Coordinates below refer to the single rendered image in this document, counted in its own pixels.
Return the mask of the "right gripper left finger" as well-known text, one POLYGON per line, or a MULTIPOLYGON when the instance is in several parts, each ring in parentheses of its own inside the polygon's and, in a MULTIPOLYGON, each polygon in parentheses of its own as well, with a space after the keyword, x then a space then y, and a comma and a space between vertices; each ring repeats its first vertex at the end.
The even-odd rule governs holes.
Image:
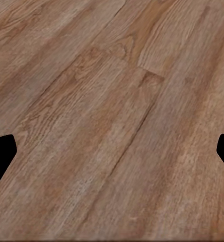
POLYGON ((0 137, 0 180, 17 153, 15 138, 12 134, 0 137))

